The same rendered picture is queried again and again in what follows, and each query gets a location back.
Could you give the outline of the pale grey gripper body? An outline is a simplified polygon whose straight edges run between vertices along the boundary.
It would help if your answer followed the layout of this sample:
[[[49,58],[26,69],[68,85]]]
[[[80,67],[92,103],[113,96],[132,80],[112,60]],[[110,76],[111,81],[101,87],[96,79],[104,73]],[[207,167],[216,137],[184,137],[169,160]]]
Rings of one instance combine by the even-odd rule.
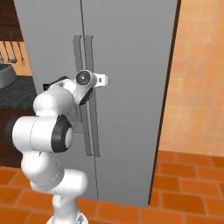
[[[83,126],[81,122],[72,122],[74,133],[84,133]]]

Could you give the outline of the grey fridge door, wide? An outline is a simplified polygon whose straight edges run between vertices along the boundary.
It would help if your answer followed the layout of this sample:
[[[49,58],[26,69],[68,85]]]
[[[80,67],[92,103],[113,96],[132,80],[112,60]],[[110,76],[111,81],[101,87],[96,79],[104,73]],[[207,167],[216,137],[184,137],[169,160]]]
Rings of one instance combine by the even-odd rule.
[[[101,201],[148,204],[177,0],[82,0],[93,37]]]

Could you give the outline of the grey fridge door, narrow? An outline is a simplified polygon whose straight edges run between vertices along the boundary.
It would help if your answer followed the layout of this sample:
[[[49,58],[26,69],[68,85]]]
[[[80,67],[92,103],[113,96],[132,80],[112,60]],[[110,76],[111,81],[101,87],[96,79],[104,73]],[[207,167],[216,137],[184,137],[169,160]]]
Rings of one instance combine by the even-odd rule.
[[[73,39],[81,35],[83,69],[86,69],[82,0],[13,0],[22,32],[31,74],[37,93],[61,76],[73,78],[76,72]],[[96,162],[87,102],[87,120],[92,156],[86,155],[84,133],[74,133],[72,147],[57,155],[63,167],[87,174],[88,185],[83,197],[98,199]],[[80,107],[73,110],[72,122],[81,123]]]

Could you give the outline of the dark brown fridge side panel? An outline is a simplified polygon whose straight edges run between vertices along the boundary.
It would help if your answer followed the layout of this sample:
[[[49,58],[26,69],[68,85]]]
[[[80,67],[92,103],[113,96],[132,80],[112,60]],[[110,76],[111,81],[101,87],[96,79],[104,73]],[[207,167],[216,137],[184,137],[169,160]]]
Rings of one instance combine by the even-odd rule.
[[[170,55],[169,55],[168,67],[167,67],[165,84],[164,84],[163,103],[162,103],[160,121],[159,121],[158,133],[157,133],[157,145],[156,145],[156,150],[155,150],[155,154],[154,154],[155,157],[154,157],[154,163],[153,163],[153,171],[152,171],[152,175],[151,175],[150,191],[149,191],[149,198],[148,198],[148,205],[147,206],[149,206],[151,204],[152,188],[153,188],[153,183],[154,183],[154,178],[155,178],[155,173],[156,173],[156,168],[157,168],[159,143],[160,143],[160,138],[161,138],[161,133],[162,133],[162,128],[163,128],[163,121],[164,121],[164,116],[165,116],[165,104],[166,104],[169,80],[170,80],[171,69],[172,69],[172,59],[173,59],[175,41],[176,41],[176,36],[177,36],[181,2],[182,2],[182,0],[177,0],[176,11],[175,11],[175,19],[174,19],[172,37],[171,37]]]

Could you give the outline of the dark brown base cupboard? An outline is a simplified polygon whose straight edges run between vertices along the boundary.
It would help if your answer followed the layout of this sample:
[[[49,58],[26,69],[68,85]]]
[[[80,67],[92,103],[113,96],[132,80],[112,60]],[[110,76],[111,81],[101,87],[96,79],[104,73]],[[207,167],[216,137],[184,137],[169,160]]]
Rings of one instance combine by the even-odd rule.
[[[34,112],[31,108],[0,108],[0,165],[19,168],[22,153],[8,143],[4,134],[5,124],[13,116],[34,116]]]

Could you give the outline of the dark grey small appliance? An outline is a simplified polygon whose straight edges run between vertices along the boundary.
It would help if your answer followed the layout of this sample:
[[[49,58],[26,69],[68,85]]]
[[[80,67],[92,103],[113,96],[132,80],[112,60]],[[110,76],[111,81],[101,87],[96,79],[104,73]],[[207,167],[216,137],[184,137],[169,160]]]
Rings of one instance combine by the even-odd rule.
[[[0,64],[0,88],[6,88],[17,79],[10,64]]]

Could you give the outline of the hanging grey fork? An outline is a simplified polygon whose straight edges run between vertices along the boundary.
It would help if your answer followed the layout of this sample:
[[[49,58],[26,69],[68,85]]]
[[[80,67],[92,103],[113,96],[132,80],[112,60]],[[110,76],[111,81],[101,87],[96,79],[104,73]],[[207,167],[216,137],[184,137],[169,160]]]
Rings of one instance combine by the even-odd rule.
[[[17,47],[18,47],[18,50],[19,50],[19,53],[20,53],[21,65],[24,66],[25,65],[25,59],[23,57],[22,49],[21,49],[21,45],[20,45],[19,41],[17,41]]]

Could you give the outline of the hanging grey spoon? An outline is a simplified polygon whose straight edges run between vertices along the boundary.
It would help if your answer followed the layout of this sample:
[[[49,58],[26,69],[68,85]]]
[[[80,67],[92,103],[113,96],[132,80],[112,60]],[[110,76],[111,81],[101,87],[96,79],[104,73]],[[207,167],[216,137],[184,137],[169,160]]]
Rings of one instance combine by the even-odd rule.
[[[3,41],[3,47],[4,47],[5,52],[6,52],[6,55],[7,55],[7,62],[8,62],[8,63],[11,63],[10,55],[9,55],[9,53],[8,53],[7,45],[6,45],[5,41]]]

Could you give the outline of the dark brown wall cupboard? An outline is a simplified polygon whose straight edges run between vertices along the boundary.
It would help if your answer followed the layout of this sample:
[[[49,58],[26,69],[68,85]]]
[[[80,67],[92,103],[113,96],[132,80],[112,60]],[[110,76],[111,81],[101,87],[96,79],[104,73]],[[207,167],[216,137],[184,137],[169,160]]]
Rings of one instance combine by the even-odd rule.
[[[23,41],[13,0],[0,0],[0,41]]]

